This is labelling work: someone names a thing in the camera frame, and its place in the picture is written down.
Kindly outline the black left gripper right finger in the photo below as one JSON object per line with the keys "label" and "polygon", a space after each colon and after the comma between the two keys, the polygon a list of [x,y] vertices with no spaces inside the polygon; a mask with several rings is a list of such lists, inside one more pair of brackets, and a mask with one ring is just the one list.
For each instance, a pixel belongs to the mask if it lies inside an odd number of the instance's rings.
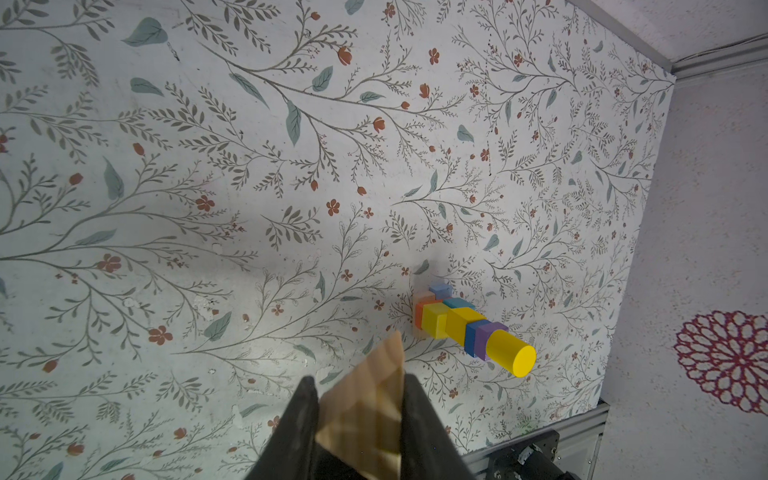
{"label": "black left gripper right finger", "polygon": [[404,377],[400,434],[405,480],[473,479],[415,375]]}

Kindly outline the yellow wooden cylinder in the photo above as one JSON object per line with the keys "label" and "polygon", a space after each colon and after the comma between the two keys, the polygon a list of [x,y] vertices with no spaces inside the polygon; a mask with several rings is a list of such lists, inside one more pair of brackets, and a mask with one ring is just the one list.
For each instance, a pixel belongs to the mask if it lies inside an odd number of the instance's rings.
{"label": "yellow wooden cylinder", "polygon": [[533,346],[504,330],[496,330],[490,335],[486,354],[517,378],[527,376],[533,370],[537,359]]}

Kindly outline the teal wooden block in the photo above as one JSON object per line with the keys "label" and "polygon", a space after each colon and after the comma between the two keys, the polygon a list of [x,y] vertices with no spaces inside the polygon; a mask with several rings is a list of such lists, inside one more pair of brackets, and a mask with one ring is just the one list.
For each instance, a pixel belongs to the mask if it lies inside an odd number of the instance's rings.
{"label": "teal wooden block", "polygon": [[451,309],[459,309],[459,308],[469,308],[472,310],[476,309],[476,306],[467,300],[463,298],[446,298],[443,300],[443,303],[451,308]]}

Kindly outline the orange wooden block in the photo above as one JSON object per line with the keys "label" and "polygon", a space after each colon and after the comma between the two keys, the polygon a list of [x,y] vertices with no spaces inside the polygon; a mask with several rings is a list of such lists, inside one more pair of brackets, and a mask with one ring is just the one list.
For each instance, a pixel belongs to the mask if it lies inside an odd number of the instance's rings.
{"label": "orange wooden block", "polygon": [[436,302],[436,296],[431,291],[417,293],[413,296],[413,323],[416,329],[422,328],[423,307]]}

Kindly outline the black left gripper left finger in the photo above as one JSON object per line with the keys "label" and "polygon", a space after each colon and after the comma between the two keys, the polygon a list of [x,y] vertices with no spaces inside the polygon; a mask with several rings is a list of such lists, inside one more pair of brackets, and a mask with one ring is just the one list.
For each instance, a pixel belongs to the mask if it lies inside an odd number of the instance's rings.
{"label": "black left gripper left finger", "polygon": [[309,479],[318,416],[319,400],[315,379],[305,376],[292,395],[278,427],[245,479]]}

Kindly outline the natural wood triangle block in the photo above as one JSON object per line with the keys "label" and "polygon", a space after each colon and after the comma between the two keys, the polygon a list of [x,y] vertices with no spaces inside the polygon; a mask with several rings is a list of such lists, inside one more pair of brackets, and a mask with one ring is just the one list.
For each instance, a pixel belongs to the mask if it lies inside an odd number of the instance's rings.
{"label": "natural wood triangle block", "polygon": [[319,401],[315,441],[366,479],[398,479],[405,355],[396,331]]}

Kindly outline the purple wooden block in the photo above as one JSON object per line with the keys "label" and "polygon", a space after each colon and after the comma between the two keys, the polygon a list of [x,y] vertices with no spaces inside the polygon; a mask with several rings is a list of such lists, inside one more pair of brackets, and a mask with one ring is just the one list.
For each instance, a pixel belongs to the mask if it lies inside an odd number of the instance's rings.
{"label": "purple wooden block", "polygon": [[508,332],[509,329],[502,323],[490,322],[490,324],[481,327],[477,332],[477,338],[475,343],[475,357],[483,361],[489,359],[487,355],[487,344],[490,336],[496,331]]}

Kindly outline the blue number block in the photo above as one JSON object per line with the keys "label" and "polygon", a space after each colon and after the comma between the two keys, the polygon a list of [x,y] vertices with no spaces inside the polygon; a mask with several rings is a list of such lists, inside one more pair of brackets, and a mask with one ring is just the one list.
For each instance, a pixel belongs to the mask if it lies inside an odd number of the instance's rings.
{"label": "blue number block", "polygon": [[488,324],[490,324],[490,321],[483,319],[466,325],[464,350],[471,357],[475,357],[475,343],[478,330]]}

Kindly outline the yellow wooden cube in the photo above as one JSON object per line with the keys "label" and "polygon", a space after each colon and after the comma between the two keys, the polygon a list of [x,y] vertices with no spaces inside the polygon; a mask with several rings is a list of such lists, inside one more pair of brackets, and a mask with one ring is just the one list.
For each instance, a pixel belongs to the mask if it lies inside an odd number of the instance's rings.
{"label": "yellow wooden cube", "polygon": [[471,323],[485,320],[486,317],[469,307],[449,308],[445,325],[446,334],[461,346],[466,342],[467,327]]}

